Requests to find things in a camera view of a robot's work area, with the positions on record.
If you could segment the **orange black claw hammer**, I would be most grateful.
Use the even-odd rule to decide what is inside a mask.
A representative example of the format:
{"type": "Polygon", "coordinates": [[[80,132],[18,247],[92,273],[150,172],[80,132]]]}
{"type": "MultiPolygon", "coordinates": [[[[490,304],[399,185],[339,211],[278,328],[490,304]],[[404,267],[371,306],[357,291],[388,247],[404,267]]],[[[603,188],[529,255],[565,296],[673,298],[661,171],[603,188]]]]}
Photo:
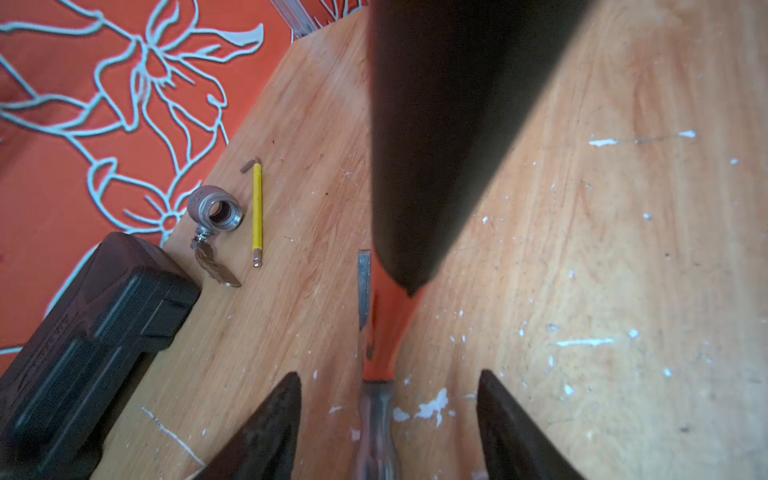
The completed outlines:
{"type": "Polygon", "coordinates": [[[354,478],[400,477],[391,423],[404,336],[590,9],[588,1],[371,3],[372,246],[358,257],[354,478]]]}

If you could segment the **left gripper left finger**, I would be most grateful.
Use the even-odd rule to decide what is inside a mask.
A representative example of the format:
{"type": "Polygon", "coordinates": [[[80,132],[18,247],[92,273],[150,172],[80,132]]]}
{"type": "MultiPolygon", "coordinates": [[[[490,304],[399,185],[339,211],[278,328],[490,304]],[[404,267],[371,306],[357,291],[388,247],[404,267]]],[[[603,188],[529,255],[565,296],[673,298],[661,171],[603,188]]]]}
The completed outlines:
{"type": "Polygon", "coordinates": [[[290,372],[276,385],[197,479],[289,479],[296,455],[301,380],[290,372]]]}

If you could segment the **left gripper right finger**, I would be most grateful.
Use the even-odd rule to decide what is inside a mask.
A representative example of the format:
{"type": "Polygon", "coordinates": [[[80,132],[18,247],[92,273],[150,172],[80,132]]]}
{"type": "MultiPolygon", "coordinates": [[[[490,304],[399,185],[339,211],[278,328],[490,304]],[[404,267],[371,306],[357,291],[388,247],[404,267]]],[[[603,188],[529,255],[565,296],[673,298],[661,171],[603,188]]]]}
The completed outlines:
{"type": "Polygon", "coordinates": [[[583,479],[488,369],[480,374],[476,413],[490,479],[583,479]]]}

